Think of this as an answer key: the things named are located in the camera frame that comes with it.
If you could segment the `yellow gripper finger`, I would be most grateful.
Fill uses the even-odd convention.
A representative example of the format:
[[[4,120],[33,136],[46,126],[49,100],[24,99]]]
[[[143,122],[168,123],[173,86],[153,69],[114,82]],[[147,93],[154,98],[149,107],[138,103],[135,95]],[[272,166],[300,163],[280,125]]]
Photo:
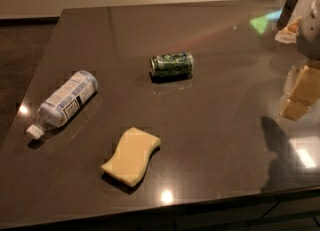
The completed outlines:
[[[310,62],[298,68],[292,66],[279,102],[279,115],[298,120],[320,99],[320,63]]]

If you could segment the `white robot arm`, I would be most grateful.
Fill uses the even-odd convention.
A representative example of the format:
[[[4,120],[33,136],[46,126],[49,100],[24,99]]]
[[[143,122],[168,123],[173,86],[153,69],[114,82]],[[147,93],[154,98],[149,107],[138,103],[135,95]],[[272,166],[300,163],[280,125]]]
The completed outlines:
[[[275,39],[295,43],[305,60],[288,72],[279,115],[298,120],[320,99],[320,0],[287,0],[281,17]]]

